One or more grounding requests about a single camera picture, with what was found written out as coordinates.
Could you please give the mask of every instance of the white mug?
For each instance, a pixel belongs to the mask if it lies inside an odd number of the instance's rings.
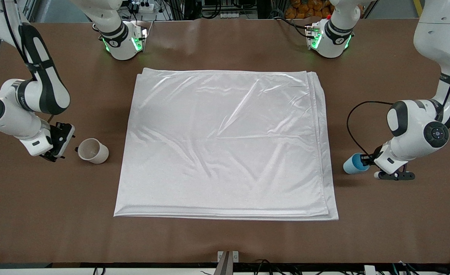
[[[97,139],[86,139],[81,142],[77,153],[79,158],[94,164],[101,164],[109,157],[108,148]]]

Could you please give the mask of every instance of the light blue cup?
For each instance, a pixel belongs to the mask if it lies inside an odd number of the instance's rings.
[[[344,162],[344,171],[347,174],[359,174],[369,169],[369,165],[364,166],[361,162],[361,153],[355,153]]]

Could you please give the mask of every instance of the white cloth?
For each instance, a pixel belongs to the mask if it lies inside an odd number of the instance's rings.
[[[338,220],[316,73],[145,68],[114,216]]]

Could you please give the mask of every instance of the brown tabletop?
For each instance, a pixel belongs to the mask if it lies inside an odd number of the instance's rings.
[[[241,261],[449,262],[450,142],[410,162],[415,181],[377,181],[375,169],[343,173],[359,152],[345,122],[365,100],[394,102],[435,94],[439,68],[413,46],[417,21],[361,20],[337,59],[307,51],[294,28],[272,20],[156,22],[146,52],[117,61],[88,23],[37,24],[71,106],[53,122],[71,123],[76,139],[64,160],[31,157],[0,133],[0,262],[208,262],[236,250]],[[339,221],[254,222],[113,218],[125,131],[137,73],[158,70],[315,71],[327,100]],[[0,49],[0,87],[29,78],[15,48]],[[352,131],[372,151],[391,138],[389,106],[363,106]],[[84,162],[73,149],[97,138],[110,157]]]

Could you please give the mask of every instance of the green indicator light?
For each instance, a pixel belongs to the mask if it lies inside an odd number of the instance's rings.
[[[349,41],[351,40],[351,38],[352,38],[352,35],[349,35],[349,38],[347,38],[347,42],[346,42],[344,49],[347,49],[347,47],[349,47]]]
[[[109,47],[106,44],[106,40],[104,40],[104,38],[103,38],[102,41],[104,42],[104,45],[106,46],[106,50],[109,52]]]
[[[132,38],[132,42],[133,42],[133,45],[135,46],[135,49],[137,51],[141,50],[141,42],[139,42],[138,39]]]
[[[322,39],[322,35],[321,34],[319,34],[318,38],[315,37],[316,41],[315,40],[313,41],[312,48],[314,48],[314,49],[318,48],[318,44],[320,43],[321,39]]]

